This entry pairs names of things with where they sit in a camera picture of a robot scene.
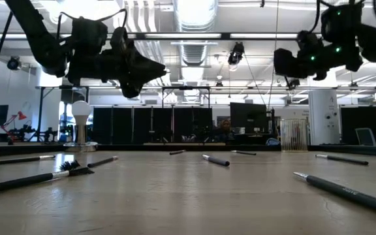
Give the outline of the person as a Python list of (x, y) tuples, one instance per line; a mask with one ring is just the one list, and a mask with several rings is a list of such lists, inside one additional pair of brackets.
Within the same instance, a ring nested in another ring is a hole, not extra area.
[(230, 142), (233, 138), (234, 138), (234, 135), (231, 131), (230, 121), (225, 119), (220, 124), (219, 141)]

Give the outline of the black partition wall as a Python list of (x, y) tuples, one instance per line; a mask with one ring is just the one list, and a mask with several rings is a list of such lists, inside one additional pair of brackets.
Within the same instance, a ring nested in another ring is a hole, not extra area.
[(212, 110), (199, 107), (95, 107), (88, 130), (100, 144), (206, 142)]
[(359, 145), (356, 128), (370, 128), (376, 139), (376, 106), (341, 107), (341, 142)]

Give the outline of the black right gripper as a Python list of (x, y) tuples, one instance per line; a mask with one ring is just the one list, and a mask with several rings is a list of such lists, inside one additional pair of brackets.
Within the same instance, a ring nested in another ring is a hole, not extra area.
[[(295, 37), (300, 52), (314, 48), (319, 44), (319, 38), (312, 31), (302, 30)], [(286, 64), (296, 60), (290, 50), (279, 48), (274, 51), (274, 64)], [(275, 73), (291, 78), (307, 78), (315, 75), (316, 81), (324, 80), (327, 71), (332, 68), (345, 66), (348, 71), (356, 72), (363, 64), (359, 47), (354, 44), (330, 44), (317, 48), (305, 56), (308, 67), (299, 65), (276, 65)]]

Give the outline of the red desk lamp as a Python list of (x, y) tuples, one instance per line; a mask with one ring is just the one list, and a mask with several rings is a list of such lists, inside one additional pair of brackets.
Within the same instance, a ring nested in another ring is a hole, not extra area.
[(15, 124), (15, 121), (17, 119), (20, 121), (26, 118), (26, 115), (24, 115), (21, 111), (18, 111), (17, 114), (12, 115), (6, 122), (4, 122), (4, 124), (2, 124), (0, 128), (4, 130), (6, 133), (9, 133), (8, 127), (11, 123)]

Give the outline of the black spoolie makeup brush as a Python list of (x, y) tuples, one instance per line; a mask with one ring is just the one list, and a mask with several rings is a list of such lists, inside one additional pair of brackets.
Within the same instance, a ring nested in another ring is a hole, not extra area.
[[(106, 163), (110, 163), (110, 162), (113, 162), (113, 161), (116, 161), (116, 160), (118, 160), (118, 157), (117, 156), (113, 156), (113, 157), (109, 157), (107, 159), (103, 159), (101, 161), (97, 161), (97, 162), (94, 162), (94, 163), (88, 163), (87, 167), (94, 168), (94, 167), (97, 167), (97, 166), (100, 166), (100, 165), (104, 165)], [(80, 163), (77, 160), (74, 160), (72, 162), (70, 162), (70, 161), (64, 162), (59, 167), (59, 169), (62, 170), (62, 171), (65, 171), (65, 170), (74, 170), (75, 168), (78, 168), (78, 167), (80, 167)]]

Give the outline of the black aluminium table frame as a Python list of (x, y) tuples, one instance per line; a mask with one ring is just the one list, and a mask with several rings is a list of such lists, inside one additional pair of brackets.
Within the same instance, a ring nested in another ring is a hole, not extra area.
[[(197, 144), (197, 145), (172, 145), (172, 144), (150, 144), (150, 145), (99, 145), (99, 151), (280, 151), (280, 146), (264, 145), (231, 145), (222, 146), (217, 144)], [(20, 144), (20, 145), (0, 145), (0, 156), (21, 155), (31, 153), (59, 152), (65, 151), (66, 147), (61, 144)], [(319, 145), (309, 146), (309, 151), (325, 151), (334, 153), (350, 153), (359, 155), (375, 155), (375, 146), (348, 146), (348, 145)]]

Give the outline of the white round column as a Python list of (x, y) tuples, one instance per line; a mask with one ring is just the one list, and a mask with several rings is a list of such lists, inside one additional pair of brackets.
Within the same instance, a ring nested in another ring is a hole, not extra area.
[(336, 90), (311, 90), (308, 98), (311, 145), (338, 144), (340, 135)]

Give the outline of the black metal frame stand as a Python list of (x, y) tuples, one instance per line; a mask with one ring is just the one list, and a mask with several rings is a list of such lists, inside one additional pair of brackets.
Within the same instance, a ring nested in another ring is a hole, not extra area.
[(162, 89), (162, 104), (161, 104), (161, 108), (164, 108), (165, 107), (165, 90), (167, 89), (171, 89), (172, 91), (174, 91), (175, 89), (178, 89), (178, 90), (181, 90), (181, 91), (188, 91), (188, 90), (194, 90), (194, 89), (197, 89), (197, 90), (201, 90), (201, 89), (205, 89), (208, 91), (208, 108), (210, 109), (211, 106), (210, 106), (210, 86), (163, 86), (161, 87)]
[(39, 110), (37, 120), (33, 121), (37, 125), (36, 132), (30, 140), (35, 138), (37, 142), (44, 142), (44, 132), (50, 127), (53, 131), (59, 131), (60, 102), (73, 103), (79, 97), (89, 102), (89, 86), (37, 86), (36, 89), (39, 91), (37, 97)]

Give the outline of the black ceiling spotlight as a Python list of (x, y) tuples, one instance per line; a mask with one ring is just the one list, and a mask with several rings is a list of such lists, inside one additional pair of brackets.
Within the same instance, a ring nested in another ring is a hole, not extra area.
[(11, 56), (7, 62), (7, 68), (11, 71), (18, 71), (22, 67), (20, 58), (18, 56)]

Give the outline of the grey office chair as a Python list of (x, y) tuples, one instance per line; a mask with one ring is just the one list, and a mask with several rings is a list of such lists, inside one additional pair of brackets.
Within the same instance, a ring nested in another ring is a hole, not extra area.
[(358, 143), (361, 146), (376, 146), (376, 139), (370, 128), (356, 128), (355, 129)]

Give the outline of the silver ceiling air duct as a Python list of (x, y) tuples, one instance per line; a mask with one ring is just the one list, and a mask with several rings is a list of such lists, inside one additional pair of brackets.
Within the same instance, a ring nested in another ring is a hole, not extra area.
[[(214, 29), (219, 0), (172, 0), (176, 29), (185, 33), (205, 33)], [(187, 66), (201, 66), (206, 60), (208, 45), (182, 44), (180, 55)]]

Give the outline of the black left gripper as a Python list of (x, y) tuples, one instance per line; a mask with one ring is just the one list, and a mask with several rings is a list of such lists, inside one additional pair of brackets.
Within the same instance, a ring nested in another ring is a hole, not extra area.
[[(82, 78), (98, 79), (103, 83), (119, 78), (123, 96), (131, 99), (139, 96), (144, 84), (166, 75), (165, 65), (144, 57), (124, 27), (118, 27), (112, 33), (111, 47), (112, 50), (101, 53), (75, 50), (70, 58), (68, 81), (79, 86)], [(123, 60), (130, 69), (136, 70), (119, 77)]]

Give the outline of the black makeup brush dark bristles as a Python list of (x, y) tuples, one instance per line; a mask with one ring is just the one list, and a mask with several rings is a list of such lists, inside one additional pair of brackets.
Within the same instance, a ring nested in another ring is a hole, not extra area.
[(56, 180), (59, 178), (80, 176), (80, 175), (93, 174), (93, 173), (94, 171), (92, 171), (88, 167), (80, 167), (80, 168), (75, 168), (73, 170), (45, 173), (45, 174), (39, 174), (35, 176), (29, 176), (26, 178), (19, 178), (19, 179), (10, 180), (10, 181), (4, 181), (4, 182), (0, 182), (0, 192), (19, 188), (19, 187), (25, 187), (25, 186), (33, 185), (37, 183), (42, 183), (45, 181)]

